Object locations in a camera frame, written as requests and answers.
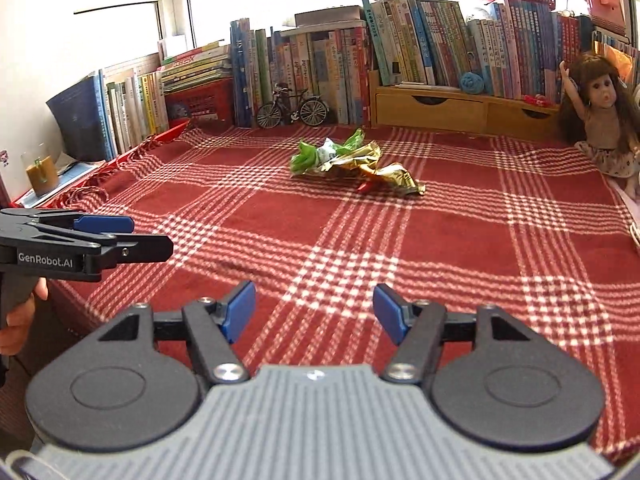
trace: bed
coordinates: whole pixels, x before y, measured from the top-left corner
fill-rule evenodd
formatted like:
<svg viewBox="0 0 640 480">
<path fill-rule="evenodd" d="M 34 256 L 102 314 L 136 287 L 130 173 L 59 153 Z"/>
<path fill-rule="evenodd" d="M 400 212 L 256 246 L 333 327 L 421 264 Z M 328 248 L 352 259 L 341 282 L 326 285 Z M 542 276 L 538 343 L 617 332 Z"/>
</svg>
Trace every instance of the bed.
<svg viewBox="0 0 640 480">
<path fill-rule="evenodd" d="M 461 312 L 497 303 L 601 379 L 594 447 L 617 463 L 638 452 L 640 258 L 628 210 L 592 164 L 560 145 L 385 127 L 366 139 L 424 181 L 424 196 L 290 176 L 300 139 L 351 133 L 189 124 L 64 192 L 52 206 L 130 215 L 175 250 L 167 263 L 121 266 L 99 284 L 51 283 L 59 316 L 87 333 L 137 301 L 175 310 L 251 279 L 257 310 L 234 346 L 250 370 L 380 370 L 394 347 L 371 311 L 374 284 Z M 188 364 L 180 344 L 161 351 Z M 451 346 L 445 360 L 465 351 Z"/>
</svg>

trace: cup of tea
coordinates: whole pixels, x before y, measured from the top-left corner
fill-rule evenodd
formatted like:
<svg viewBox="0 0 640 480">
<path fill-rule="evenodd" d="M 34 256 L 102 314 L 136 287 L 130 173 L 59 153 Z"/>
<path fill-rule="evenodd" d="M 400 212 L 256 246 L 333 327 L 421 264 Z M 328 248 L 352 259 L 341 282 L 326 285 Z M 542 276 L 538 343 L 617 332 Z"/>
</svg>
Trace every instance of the cup of tea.
<svg viewBox="0 0 640 480">
<path fill-rule="evenodd" d="M 34 150 L 22 154 L 22 163 L 29 177 L 33 192 L 37 196 L 43 196 L 53 191 L 58 186 L 58 170 L 49 155 L 49 150 L 44 144 Z"/>
</svg>

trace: doll hair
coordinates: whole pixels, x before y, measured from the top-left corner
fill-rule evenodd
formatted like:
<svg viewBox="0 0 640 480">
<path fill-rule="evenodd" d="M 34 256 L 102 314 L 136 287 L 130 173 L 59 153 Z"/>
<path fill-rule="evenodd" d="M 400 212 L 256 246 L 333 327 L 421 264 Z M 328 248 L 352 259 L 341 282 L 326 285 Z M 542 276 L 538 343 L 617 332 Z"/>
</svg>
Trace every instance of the doll hair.
<svg viewBox="0 0 640 480">
<path fill-rule="evenodd" d="M 615 107 L 620 123 L 628 124 L 633 131 L 640 132 L 640 110 L 634 103 L 631 92 L 620 81 L 618 69 L 608 59 L 603 56 L 594 56 L 591 53 L 581 54 L 569 67 L 569 77 L 576 83 L 578 94 L 585 107 L 590 105 L 589 83 L 607 74 L 609 74 L 616 91 Z M 558 121 L 565 134 L 565 139 L 570 144 L 575 144 L 578 140 L 586 140 L 584 123 L 578 117 L 571 99 L 564 91 L 558 111 Z M 625 134 L 620 136 L 620 150 L 623 153 L 629 151 L 628 141 Z"/>
</svg>

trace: wooden shelf unit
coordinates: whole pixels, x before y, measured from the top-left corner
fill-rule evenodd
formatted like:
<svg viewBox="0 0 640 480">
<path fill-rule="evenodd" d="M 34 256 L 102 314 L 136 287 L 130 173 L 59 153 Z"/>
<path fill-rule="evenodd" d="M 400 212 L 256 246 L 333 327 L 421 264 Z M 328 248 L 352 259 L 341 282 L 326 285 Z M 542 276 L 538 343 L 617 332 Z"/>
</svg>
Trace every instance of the wooden shelf unit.
<svg viewBox="0 0 640 480">
<path fill-rule="evenodd" d="M 369 73 L 371 124 L 452 130 L 517 139 L 559 140 L 557 107 L 463 92 L 379 86 Z"/>
</svg>

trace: candy wrapper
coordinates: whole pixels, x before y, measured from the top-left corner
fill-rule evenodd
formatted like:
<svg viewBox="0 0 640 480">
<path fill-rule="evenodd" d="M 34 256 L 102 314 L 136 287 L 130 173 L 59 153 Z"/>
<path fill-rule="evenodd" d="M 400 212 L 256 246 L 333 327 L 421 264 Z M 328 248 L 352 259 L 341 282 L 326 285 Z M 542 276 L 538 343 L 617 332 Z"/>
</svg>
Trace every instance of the candy wrapper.
<svg viewBox="0 0 640 480">
<path fill-rule="evenodd" d="M 375 141 L 362 145 L 364 133 L 361 129 L 340 145 L 331 139 L 325 140 L 320 148 L 300 142 L 300 153 L 291 159 L 293 174 L 353 174 L 370 182 L 386 182 L 403 194 L 424 194 L 425 185 L 414 180 L 409 171 L 398 162 L 378 167 L 382 150 Z M 369 190 L 374 186 L 360 186 L 359 190 Z"/>
</svg>

